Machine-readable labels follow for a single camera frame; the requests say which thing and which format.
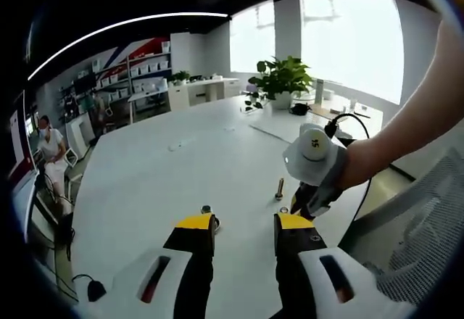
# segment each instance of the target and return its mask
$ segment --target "ceiling light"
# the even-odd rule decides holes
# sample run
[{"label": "ceiling light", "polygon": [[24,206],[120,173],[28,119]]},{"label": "ceiling light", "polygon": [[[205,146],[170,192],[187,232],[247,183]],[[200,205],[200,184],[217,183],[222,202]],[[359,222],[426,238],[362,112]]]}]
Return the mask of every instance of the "ceiling light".
[{"label": "ceiling light", "polygon": [[91,36],[94,36],[96,34],[100,34],[106,30],[113,29],[116,27],[119,27],[120,25],[124,24],[129,24],[129,23],[134,23],[134,22],[140,22],[141,20],[153,20],[155,18],[164,18],[164,17],[182,17],[182,16],[206,16],[206,17],[227,17],[227,14],[224,13],[211,13],[211,12],[176,12],[176,13],[162,13],[162,14],[152,14],[150,16],[145,16],[145,17],[139,17],[139,18],[133,18],[132,20],[124,20],[119,23],[111,24],[108,25],[107,27],[104,27],[102,29],[95,30],[94,32],[87,34],[83,36],[82,38],[77,39],[76,41],[73,41],[69,45],[63,47],[60,49],[57,53],[53,54],[51,57],[49,57],[45,62],[40,64],[37,69],[34,70],[32,74],[28,77],[28,80],[34,77],[36,73],[38,73],[45,65],[50,63],[53,59],[58,57],[61,53],[66,51],[67,49],[70,49],[76,44],[79,44],[80,42],[86,40],[87,38],[90,38]]}]

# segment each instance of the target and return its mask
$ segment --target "mesh chair back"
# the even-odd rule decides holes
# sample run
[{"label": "mesh chair back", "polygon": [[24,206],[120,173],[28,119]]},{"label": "mesh chair back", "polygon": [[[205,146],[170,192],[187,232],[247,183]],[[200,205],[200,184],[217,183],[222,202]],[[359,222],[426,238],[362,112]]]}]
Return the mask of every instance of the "mesh chair back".
[{"label": "mesh chair back", "polygon": [[464,230],[464,159],[450,149],[404,192],[356,220],[340,247],[377,277],[394,301],[419,305]]}]

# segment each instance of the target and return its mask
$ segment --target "window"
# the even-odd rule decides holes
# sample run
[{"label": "window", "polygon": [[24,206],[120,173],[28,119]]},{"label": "window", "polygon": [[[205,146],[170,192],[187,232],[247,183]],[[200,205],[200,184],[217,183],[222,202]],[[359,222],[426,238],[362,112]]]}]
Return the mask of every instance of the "window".
[{"label": "window", "polygon": [[316,78],[399,104],[404,52],[394,0],[302,0],[302,60]]},{"label": "window", "polygon": [[31,117],[29,117],[26,120],[26,131],[28,132],[28,135],[32,134],[33,131],[34,131],[34,127],[32,125],[32,118]]},{"label": "window", "polygon": [[257,73],[256,63],[276,55],[273,1],[235,14],[230,29],[232,72]]}]

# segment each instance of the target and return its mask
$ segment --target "chair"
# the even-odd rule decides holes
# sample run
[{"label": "chair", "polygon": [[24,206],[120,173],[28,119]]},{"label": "chair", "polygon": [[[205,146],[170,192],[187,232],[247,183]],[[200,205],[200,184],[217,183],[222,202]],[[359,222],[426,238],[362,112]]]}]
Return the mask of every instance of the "chair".
[{"label": "chair", "polygon": [[353,222],[340,247],[389,298],[419,305],[462,238],[463,202],[464,159],[451,148],[406,191]]},{"label": "chair", "polygon": [[78,162],[78,156],[74,150],[70,147],[65,153],[65,162],[67,163],[67,169],[65,171],[65,177],[67,178],[67,198],[71,200],[71,187],[74,183],[80,181],[83,177],[83,174],[78,174],[73,177],[69,177],[68,168],[73,169]]}]

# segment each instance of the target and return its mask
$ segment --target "white flower pot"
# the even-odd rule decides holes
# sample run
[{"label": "white flower pot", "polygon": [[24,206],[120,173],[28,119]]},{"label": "white flower pot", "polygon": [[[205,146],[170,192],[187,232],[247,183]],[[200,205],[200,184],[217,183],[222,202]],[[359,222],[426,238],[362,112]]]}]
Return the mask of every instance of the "white flower pot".
[{"label": "white flower pot", "polygon": [[293,96],[289,92],[278,93],[274,97],[275,100],[270,101],[270,104],[274,110],[290,109]]}]

